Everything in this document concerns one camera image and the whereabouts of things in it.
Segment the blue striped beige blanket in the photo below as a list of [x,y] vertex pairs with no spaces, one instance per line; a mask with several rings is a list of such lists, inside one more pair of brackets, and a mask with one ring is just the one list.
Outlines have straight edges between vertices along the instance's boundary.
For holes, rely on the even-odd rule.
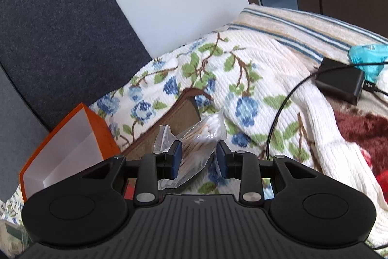
[[251,4],[227,27],[251,30],[274,38],[311,67],[324,57],[348,62],[353,46],[387,44],[387,38],[321,14]]

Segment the floral knitted white blanket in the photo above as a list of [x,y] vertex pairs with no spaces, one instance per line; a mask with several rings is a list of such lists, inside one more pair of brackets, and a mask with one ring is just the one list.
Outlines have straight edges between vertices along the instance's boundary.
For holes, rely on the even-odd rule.
[[223,112],[227,143],[263,155],[266,148],[320,170],[374,203],[368,244],[387,255],[387,201],[368,152],[346,141],[335,110],[307,66],[277,40],[254,31],[214,33],[142,67],[126,85],[91,106],[121,149],[162,118],[185,89],[197,88],[202,116]]

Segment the dark red fluffy blanket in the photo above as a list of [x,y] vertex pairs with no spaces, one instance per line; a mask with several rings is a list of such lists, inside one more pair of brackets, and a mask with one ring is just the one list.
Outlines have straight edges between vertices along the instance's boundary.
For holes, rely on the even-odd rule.
[[335,120],[346,141],[368,152],[374,175],[387,177],[387,118],[335,111]]

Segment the orange cardboard box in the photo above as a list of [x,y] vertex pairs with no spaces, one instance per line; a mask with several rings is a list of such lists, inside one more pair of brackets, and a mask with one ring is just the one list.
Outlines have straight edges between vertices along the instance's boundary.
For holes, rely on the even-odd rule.
[[43,140],[21,169],[23,200],[117,154],[120,149],[106,121],[80,103]]

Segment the cotton swabs plastic bag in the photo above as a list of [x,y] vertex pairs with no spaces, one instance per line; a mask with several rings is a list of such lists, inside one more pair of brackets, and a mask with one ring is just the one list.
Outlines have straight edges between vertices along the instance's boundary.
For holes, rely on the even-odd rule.
[[226,136],[224,115],[221,112],[204,117],[177,136],[172,134],[168,125],[162,125],[154,142],[154,153],[167,152],[175,140],[181,141],[183,152],[177,178],[160,180],[159,189],[176,189],[195,177],[207,165],[217,143],[225,140]]

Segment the dark grey sofa backrest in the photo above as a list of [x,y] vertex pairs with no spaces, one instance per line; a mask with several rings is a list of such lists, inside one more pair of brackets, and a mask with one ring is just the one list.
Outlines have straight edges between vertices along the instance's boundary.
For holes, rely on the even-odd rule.
[[123,86],[150,59],[115,0],[1,0],[1,199],[76,105]]

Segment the cyan wet wipes pack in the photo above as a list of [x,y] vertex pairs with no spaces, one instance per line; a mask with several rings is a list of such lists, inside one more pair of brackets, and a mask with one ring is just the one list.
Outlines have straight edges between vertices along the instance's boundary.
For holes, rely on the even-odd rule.
[[387,45],[371,44],[362,46],[353,46],[348,51],[348,58],[352,64],[368,64],[374,65],[358,66],[365,73],[366,81],[376,83],[380,73],[385,65],[375,65],[379,62],[387,62]]

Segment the black power adapter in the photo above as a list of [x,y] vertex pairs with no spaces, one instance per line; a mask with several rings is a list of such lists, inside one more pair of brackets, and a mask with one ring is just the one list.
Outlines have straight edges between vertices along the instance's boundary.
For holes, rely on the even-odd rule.
[[324,58],[318,69],[315,84],[318,89],[331,97],[357,105],[365,80],[365,73],[354,66],[343,68],[344,63]]

